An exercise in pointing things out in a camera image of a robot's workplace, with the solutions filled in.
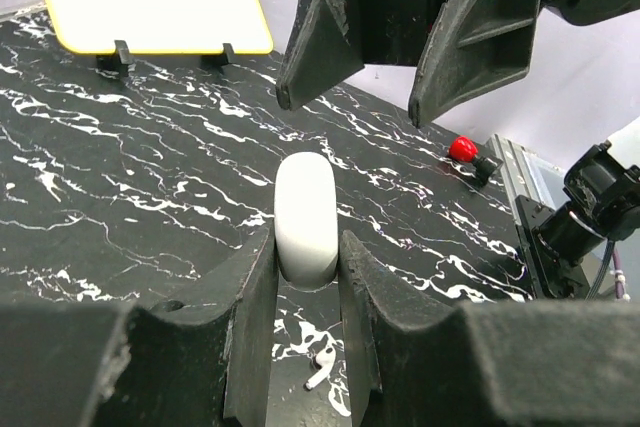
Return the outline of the white round disc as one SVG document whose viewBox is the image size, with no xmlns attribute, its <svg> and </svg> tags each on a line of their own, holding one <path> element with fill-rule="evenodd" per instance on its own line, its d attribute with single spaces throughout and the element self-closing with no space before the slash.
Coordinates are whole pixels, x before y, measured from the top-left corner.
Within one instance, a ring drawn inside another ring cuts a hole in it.
<svg viewBox="0 0 640 427">
<path fill-rule="evenodd" d="M 280 270 L 301 291 L 331 283 L 338 259 L 336 183 L 329 161 L 315 152 L 286 157 L 276 173 L 274 227 Z"/>
</svg>

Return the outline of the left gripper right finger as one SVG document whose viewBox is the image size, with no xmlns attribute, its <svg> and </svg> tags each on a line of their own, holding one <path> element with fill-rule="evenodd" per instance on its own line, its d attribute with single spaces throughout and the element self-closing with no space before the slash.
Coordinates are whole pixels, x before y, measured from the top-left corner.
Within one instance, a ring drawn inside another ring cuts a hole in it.
<svg viewBox="0 0 640 427">
<path fill-rule="evenodd" d="M 635 426 L 639 307 L 614 301 L 447 306 L 350 231 L 339 296 L 356 426 Z"/>
</svg>

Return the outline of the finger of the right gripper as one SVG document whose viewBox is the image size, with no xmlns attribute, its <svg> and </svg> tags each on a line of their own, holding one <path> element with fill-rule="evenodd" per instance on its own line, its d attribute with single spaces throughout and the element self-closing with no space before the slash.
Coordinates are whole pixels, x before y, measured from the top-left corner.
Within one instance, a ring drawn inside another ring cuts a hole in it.
<svg viewBox="0 0 640 427">
<path fill-rule="evenodd" d="M 298 0 L 276 80 L 279 106 L 296 110 L 363 68 L 359 0 Z"/>
<path fill-rule="evenodd" d="M 408 114 L 417 128 L 524 78 L 540 0 L 447 0 L 421 54 Z"/>
</svg>

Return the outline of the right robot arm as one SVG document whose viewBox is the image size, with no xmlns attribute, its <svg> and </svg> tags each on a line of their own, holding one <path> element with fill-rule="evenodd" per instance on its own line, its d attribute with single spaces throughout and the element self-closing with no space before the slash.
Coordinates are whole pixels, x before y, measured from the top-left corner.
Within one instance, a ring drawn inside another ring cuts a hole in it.
<svg viewBox="0 0 640 427">
<path fill-rule="evenodd" d="M 368 64 L 409 66 L 416 74 L 408 115 L 421 127 L 524 78 L 541 10 L 588 26 L 638 7 L 639 0 L 298 0 L 277 100 L 295 110 Z M 552 214 L 516 198 L 524 258 L 538 295 L 592 299 L 597 288 L 578 263 L 638 228 L 639 166 L 617 159 L 605 141 L 568 170 L 564 190 L 567 202 Z"/>
</svg>

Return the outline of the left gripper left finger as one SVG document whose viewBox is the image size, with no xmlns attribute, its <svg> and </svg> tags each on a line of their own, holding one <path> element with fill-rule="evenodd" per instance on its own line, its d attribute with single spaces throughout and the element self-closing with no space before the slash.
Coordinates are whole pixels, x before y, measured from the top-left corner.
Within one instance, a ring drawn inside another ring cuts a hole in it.
<svg viewBox="0 0 640 427">
<path fill-rule="evenodd" d="M 153 307 L 1 305 L 5 426 L 262 426 L 279 274 L 263 227 Z"/>
</svg>

